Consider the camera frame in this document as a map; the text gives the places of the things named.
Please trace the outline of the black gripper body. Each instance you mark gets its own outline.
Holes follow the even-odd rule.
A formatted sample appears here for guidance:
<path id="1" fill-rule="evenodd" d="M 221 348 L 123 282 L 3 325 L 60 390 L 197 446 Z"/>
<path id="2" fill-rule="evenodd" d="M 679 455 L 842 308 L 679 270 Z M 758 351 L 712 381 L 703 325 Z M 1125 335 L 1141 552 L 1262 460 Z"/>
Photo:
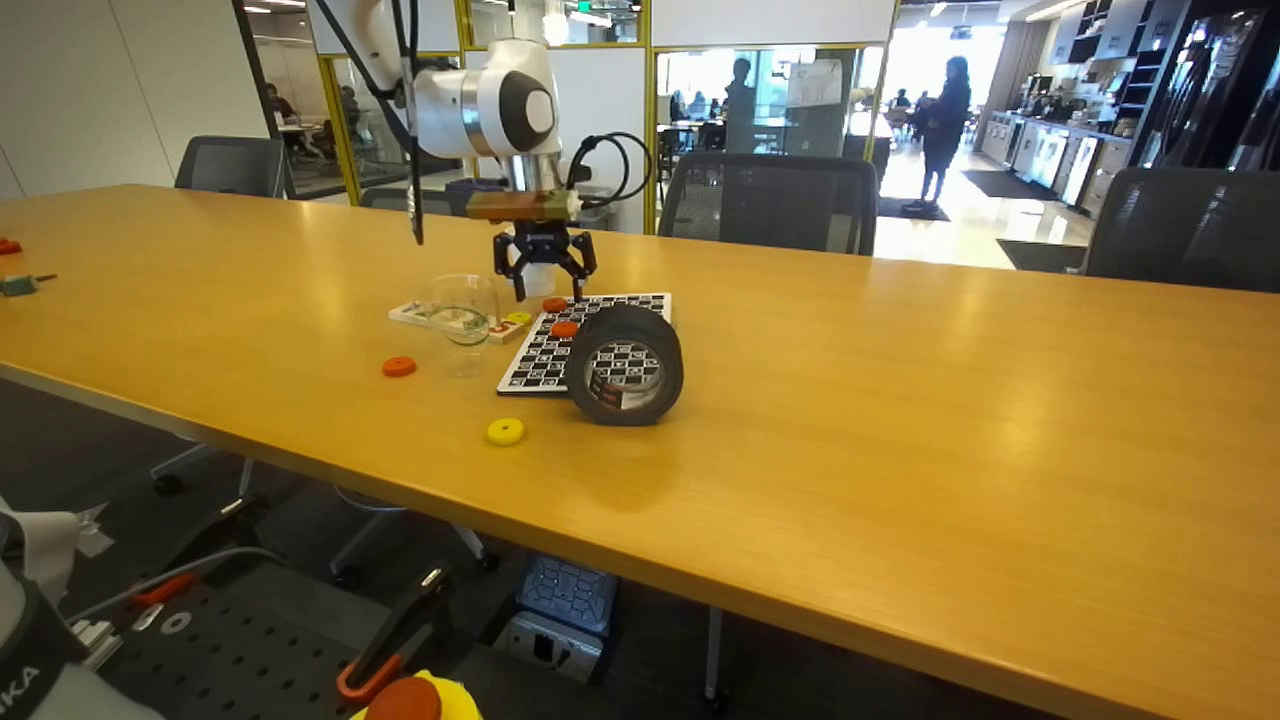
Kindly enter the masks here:
<path id="1" fill-rule="evenodd" d="M 514 226 L 492 237 L 492 270 L 514 282 L 526 265 L 564 270 L 573 282 L 596 272 L 591 237 L 566 226 Z"/>

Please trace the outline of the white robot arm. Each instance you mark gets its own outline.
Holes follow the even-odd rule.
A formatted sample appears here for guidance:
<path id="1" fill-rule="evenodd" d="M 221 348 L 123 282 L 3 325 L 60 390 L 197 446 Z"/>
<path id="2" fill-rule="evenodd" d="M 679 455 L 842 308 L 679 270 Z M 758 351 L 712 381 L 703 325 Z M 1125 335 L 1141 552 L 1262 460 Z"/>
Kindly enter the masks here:
<path id="1" fill-rule="evenodd" d="M 543 180 L 561 154 L 546 50 L 499 41 L 482 66 L 440 71 L 419 66 L 419 0 L 314 0 L 314 13 L 408 154 L 408 180 L 419 180 L 424 155 L 512 170 L 504 190 L 465 204 L 473 219 L 494 226 L 492 272 L 526 297 L 534 265 L 561 270 L 573 297 L 583 297 L 591 237 L 573 226 L 573 191 Z"/>

